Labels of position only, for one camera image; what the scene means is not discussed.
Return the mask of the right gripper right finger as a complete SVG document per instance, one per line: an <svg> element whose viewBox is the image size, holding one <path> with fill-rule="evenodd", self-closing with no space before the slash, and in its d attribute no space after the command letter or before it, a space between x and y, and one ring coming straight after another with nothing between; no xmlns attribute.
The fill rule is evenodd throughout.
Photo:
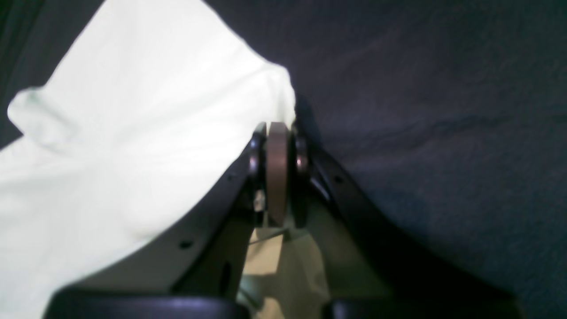
<svg viewBox="0 0 567 319"><path fill-rule="evenodd" d="M363 194L299 129L290 133L290 207L322 254L324 319L517 319L512 295L436 256Z"/></svg>

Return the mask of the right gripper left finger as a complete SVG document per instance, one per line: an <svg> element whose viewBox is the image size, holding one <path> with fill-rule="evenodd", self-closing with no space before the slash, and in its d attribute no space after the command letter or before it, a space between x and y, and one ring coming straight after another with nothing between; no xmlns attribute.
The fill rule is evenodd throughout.
<svg viewBox="0 0 567 319"><path fill-rule="evenodd" d="M263 222L261 123L239 157L178 222L136 252L56 292L46 319L249 319L237 302Z"/></svg>

